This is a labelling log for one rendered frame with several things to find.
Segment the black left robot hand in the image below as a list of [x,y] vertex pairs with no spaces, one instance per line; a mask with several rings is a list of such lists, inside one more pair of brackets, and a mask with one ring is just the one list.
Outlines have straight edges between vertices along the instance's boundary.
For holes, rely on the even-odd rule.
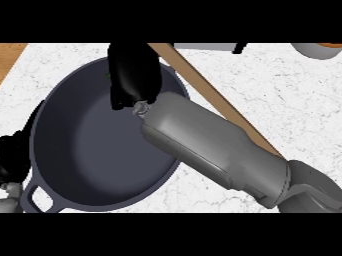
[[30,137],[41,104],[34,109],[27,124],[12,135],[0,137],[0,188],[9,183],[22,183],[31,169]]

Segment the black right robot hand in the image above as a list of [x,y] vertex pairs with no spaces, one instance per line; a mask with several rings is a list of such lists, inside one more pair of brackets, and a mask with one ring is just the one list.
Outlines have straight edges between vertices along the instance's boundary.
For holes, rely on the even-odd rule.
[[114,42],[108,48],[111,105],[114,110],[137,102],[152,104],[163,87],[160,56],[148,43]]

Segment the brown wooden tray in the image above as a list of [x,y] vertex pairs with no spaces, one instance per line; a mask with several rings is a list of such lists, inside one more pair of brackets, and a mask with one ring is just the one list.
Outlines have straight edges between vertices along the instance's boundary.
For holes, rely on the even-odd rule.
[[182,75],[191,86],[199,92],[201,96],[211,103],[213,107],[222,113],[225,118],[236,124],[247,132],[254,143],[272,154],[282,157],[281,152],[264,138],[260,131],[253,126],[238,109],[233,107],[213,84],[208,82],[194,65],[185,59],[176,48],[168,43],[151,43],[149,46],[171,65],[173,69]]

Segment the dark grey pot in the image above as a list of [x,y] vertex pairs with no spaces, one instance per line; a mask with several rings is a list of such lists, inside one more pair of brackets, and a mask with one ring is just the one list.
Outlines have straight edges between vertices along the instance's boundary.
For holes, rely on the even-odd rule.
[[179,161],[142,137],[142,120],[111,108],[109,62],[101,58],[61,81],[37,112],[31,131],[33,179],[21,204],[37,213],[33,194],[53,199],[49,211],[103,212],[130,206],[164,185]]

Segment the grey metal appliance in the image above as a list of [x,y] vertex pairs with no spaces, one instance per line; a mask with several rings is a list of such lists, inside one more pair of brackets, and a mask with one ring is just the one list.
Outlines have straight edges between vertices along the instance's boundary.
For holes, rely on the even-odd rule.
[[235,51],[238,43],[174,43],[177,49]]

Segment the white cup with orange rim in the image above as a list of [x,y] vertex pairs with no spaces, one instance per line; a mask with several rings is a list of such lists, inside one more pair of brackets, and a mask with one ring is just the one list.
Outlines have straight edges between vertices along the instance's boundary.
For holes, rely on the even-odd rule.
[[332,59],[342,51],[342,43],[294,43],[295,50],[309,58]]

